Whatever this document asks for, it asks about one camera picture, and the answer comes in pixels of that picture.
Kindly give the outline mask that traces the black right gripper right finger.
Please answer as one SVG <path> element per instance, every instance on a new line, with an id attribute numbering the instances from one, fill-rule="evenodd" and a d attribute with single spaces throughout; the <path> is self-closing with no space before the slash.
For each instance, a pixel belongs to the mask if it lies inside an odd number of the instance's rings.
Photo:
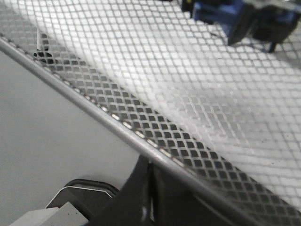
<path id="1" fill-rule="evenodd" d="M 254 226 L 237 206 L 149 163 L 151 226 Z"/>

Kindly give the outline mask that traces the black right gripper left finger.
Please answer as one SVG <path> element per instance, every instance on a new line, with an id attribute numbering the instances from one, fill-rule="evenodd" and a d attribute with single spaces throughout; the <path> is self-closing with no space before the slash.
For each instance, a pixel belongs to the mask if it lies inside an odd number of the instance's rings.
<path id="1" fill-rule="evenodd" d="M 93 218 L 94 226 L 151 225 L 151 164 L 144 156 L 137 163 L 121 190 Z"/>

